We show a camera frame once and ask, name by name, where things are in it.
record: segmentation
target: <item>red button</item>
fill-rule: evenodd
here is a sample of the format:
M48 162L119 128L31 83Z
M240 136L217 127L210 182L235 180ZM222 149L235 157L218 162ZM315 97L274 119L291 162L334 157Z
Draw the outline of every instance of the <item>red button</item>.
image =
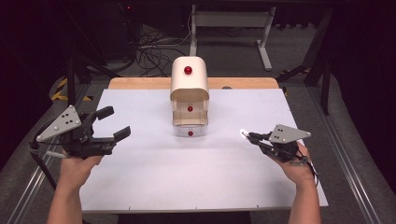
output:
M184 68L184 73L185 73L186 75L191 74L191 73L192 73L192 68L189 67L189 66L186 66L186 67Z

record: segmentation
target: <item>white board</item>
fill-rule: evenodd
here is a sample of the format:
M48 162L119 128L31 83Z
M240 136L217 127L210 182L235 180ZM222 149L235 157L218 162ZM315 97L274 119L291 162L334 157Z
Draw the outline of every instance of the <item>white board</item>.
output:
M131 126L113 154L93 168L80 196L84 212L235 211L291 207L295 185L243 139L296 127L282 90L210 90L207 134L174 136L169 90L105 90L95 137ZM321 206L328 205L318 185Z

